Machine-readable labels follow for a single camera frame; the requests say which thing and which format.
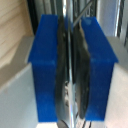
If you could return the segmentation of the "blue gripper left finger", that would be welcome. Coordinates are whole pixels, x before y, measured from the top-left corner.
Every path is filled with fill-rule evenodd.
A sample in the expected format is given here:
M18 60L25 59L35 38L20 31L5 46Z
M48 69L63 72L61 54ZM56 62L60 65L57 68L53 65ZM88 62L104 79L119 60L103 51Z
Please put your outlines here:
M41 16L28 61L32 64L38 121L66 121L66 43L62 18Z

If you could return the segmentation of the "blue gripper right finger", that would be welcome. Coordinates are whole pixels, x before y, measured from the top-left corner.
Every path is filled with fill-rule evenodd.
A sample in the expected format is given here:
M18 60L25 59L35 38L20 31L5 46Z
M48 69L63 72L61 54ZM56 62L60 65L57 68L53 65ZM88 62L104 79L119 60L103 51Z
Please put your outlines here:
M75 82L78 114L87 121L103 121L114 64L118 62L95 17L83 18L74 29Z

